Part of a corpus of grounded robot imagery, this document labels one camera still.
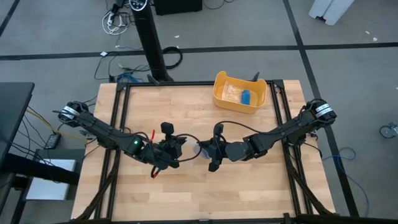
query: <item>yellow plastic basket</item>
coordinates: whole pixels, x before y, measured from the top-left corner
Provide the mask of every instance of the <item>yellow plastic basket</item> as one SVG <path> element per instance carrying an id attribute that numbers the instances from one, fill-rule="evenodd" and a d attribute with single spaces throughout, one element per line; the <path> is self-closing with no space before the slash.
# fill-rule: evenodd
<path id="1" fill-rule="evenodd" d="M 226 82 L 243 90 L 249 90 L 251 92 L 250 105 L 223 100 L 223 91 Z M 220 108 L 253 114 L 266 103 L 266 93 L 267 83 L 265 80 L 261 78 L 256 82 L 240 80 L 228 77 L 227 73 L 222 71 L 217 74 L 216 81 L 214 83 L 213 99 L 215 105 Z"/>

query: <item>yellow cable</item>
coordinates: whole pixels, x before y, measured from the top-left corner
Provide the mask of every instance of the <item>yellow cable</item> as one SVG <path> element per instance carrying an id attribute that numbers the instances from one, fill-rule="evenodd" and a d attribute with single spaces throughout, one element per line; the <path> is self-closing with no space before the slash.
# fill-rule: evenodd
<path id="1" fill-rule="evenodd" d="M 61 131 L 56 130 L 55 128 L 53 128 L 53 126 L 51 126 L 50 123 L 46 122 L 46 120 L 44 120 L 43 118 L 41 118 L 41 117 L 40 117 L 38 114 L 36 114 L 35 112 L 32 112 L 32 111 L 30 111 L 30 110 L 26 110 L 26 111 L 27 111 L 28 113 L 30 113 L 31 115 L 35 116 L 36 118 L 38 118 L 39 120 L 41 120 L 46 126 L 48 126 L 49 128 L 51 128 L 51 130 L 52 130 L 53 132 L 58 133 L 58 134 L 61 134 L 61 135 L 64 135 L 64 136 L 68 136 L 68 137 L 70 137 L 70 138 L 74 138 L 74 139 L 78 139 L 78 140 L 87 142 L 87 139 L 82 139 L 82 138 L 79 138 L 79 137 L 76 136 L 76 135 L 68 134 L 68 133 L 64 133 L 64 132 L 61 132 Z"/>

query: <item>yellow bin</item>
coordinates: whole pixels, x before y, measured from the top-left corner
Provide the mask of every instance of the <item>yellow bin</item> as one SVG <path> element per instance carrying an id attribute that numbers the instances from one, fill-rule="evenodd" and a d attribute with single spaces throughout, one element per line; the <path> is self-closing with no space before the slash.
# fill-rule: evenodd
<path id="1" fill-rule="evenodd" d="M 250 91 L 250 105 L 240 103 L 243 90 Z M 227 76 L 222 71 L 217 74 L 213 88 L 213 99 L 216 106 L 242 113 L 253 114 L 266 103 L 267 83 L 263 79 L 256 82 L 240 80 Z"/>

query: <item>floor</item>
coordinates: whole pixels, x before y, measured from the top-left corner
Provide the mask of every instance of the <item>floor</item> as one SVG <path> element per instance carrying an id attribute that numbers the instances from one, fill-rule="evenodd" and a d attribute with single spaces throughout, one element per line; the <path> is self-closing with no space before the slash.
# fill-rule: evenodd
<path id="1" fill-rule="evenodd" d="M 205 1 L 210 7 L 219 2 Z M 202 52 L 184 54 L 181 65 L 169 74 L 178 81 L 214 80 L 219 71 L 226 70 L 238 78 L 251 78 L 260 72 L 265 79 L 300 80 L 306 99 L 321 95 L 336 111 L 338 119 L 332 126 L 335 141 L 338 148 L 352 147 L 356 151 L 355 160 L 343 160 L 343 164 L 368 196 L 369 217 L 398 219 L 397 139 L 384 139 L 379 134 L 380 126 L 390 121 L 398 123 L 398 29 L 394 28 L 398 1 L 357 0 L 335 26 L 308 16 L 312 2 L 235 0 L 217 10 L 204 8 L 200 12 L 155 16 L 163 47 Z M 106 81 L 93 78 L 99 52 L 118 50 L 117 37 L 106 35 L 100 25 L 107 11 L 105 0 L 69 0 L 68 4 L 61 0 L 2 0 L 0 23 L 7 20 L 12 5 L 16 6 L 15 11 L 4 32 L 0 29 L 0 81 L 34 82 L 30 106 L 58 126 L 51 111 L 63 108 L 71 100 L 94 97 L 100 83 Z M 291 22 L 299 33 L 293 33 Z M 293 50 L 233 48 L 296 46 L 301 40 L 304 45 L 292 47 Z M 135 49 L 141 46 L 134 27 L 121 36 L 119 45 Z M 204 47 L 230 48 L 201 51 Z M 94 53 L 87 57 L 73 55 L 91 52 Z M 32 59 L 7 60 L 13 55 L 31 55 Z M 167 55 L 166 63 L 173 63 L 175 57 Z M 98 77 L 107 77 L 108 62 L 109 58 L 105 58 Z M 145 62 L 141 55 L 120 56 L 110 71 L 121 73 L 118 63 L 134 67 Z M 34 117 L 27 117 L 47 138 L 50 130 Z M 38 135 L 29 130 L 38 141 Z M 77 129 L 67 127 L 62 131 L 78 134 Z M 318 145 L 323 155 L 329 156 L 333 134 L 321 131 L 319 135 Z M 23 136 L 18 135 L 15 141 L 27 145 Z M 80 149 L 83 143 L 63 138 L 60 147 Z M 349 215 L 335 164 L 329 159 L 324 166 L 336 211 Z M 349 184 L 358 212 L 365 216 L 366 198 L 354 182 L 349 180 Z M 18 196 L 19 192 L 11 192 L 0 223 L 10 222 Z M 65 222 L 72 206 L 72 200 L 27 202 L 21 223 Z"/>

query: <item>wooden table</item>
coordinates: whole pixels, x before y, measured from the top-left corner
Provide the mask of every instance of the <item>wooden table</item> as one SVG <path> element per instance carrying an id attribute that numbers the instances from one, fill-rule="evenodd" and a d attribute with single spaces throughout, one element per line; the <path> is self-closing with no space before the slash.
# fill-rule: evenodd
<path id="1" fill-rule="evenodd" d="M 300 82 L 284 81 L 292 116 L 305 104 Z M 116 84 L 102 84 L 99 88 L 95 116 L 110 122 Z M 200 140 L 212 137 L 213 126 L 222 120 L 244 123 L 255 129 L 268 131 L 277 126 L 270 88 L 266 105 L 255 114 L 243 114 L 218 108 L 212 100 L 212 86 L 134 87 L 129 95 L 126 127 L 133 132 L 148 134 L 155 130 L 155 141 L 164 135 L 160 124 L 174 124 L 175 134 L 190 133 Z M 118 120 L 120 123 L 124 93 L 121 94 Z M 282 100 L 281 113 L 284 114 Z M 250 130 L 233 124 L 224 124 L 223 135 L 229 142 L 242 141 Z M 316 146 L 316 141 L 307 138 Z M 86 152 L 96 147 L 90 144 Z M 195 140 L 183 146 L 182 158 L 194 155 Z M 313 193 L 334 211 L 322 160 L 317 150 L 303 145 L 302 162 L 307 183 Z M 90 203 L 98 190 L 104 150 L 91 153 L 81 170 L 72 218 Z M 209 160 L 198 157 L 181 163 L 178 169 L 162 171 L 151 179 L 152 166 L 138 163 L 122 154 L 116 187 L 113 221 L 141 220 L 197 220 L 230 218 L 275 218 L 289 212 L 294 216 L 287 171 L 280 142 L 268 154 L 247 162 L 223 160 L 220 169 L 208 172 Z M 305 211 L 299 186 L 300 205 Z M 105 216 L 108 194 L 104 197 Z"/>

